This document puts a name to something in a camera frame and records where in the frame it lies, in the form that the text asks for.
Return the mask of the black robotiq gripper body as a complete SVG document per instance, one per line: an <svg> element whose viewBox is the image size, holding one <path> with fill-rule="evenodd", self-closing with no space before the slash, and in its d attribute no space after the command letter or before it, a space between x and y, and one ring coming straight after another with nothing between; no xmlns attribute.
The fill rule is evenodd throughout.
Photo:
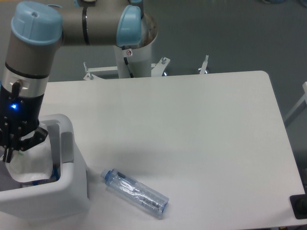
<svg viewBox="0 0 307 230"><path fill-rule="evenodd" d="M0 139L8 140L10 135L21 128L21 137L34 132L34 138L44 139L44 129L39 128L38 116L40 113L43 95L38 97L14 97L3 86L0 88Z"/></svg>

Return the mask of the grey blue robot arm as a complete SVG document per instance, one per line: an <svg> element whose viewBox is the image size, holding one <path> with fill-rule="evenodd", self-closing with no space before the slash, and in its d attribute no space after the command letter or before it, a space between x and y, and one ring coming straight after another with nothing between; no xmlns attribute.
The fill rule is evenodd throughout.
<svg viewBox="0 0 307 230"><path fill-rule="evenodd" d="M64 9L22 1L11 35L0 87L0 146L3 161L14 151L44 142L38 116L56 51L61 46L133 46L142 40L142 2L80 0Z"/></svg>

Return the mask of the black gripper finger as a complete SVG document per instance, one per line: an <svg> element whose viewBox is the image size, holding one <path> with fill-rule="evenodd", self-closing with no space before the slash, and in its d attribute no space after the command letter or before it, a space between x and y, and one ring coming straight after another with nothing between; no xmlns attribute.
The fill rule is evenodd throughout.
<svg viewBox="0 0 307 230"><path fill-rule="evenodd" d="M26 151L30 148L43 143L47 138L47 130L38 127L34 134L26 139L22 140L23 127L17 127L16 132L10 139L8 146L6 147L6 162L10 163L12 160L14 151Z"/></svg>
<svg viewBox="0 0 307 230"><path fill-rule="evenodd" d="M1 129L0 132L0 145L4 148L4 155L3 155L3 161L4 162L9 162L10 161L10 155L9 155L9 125L4 124L4 127Z"/></svg>

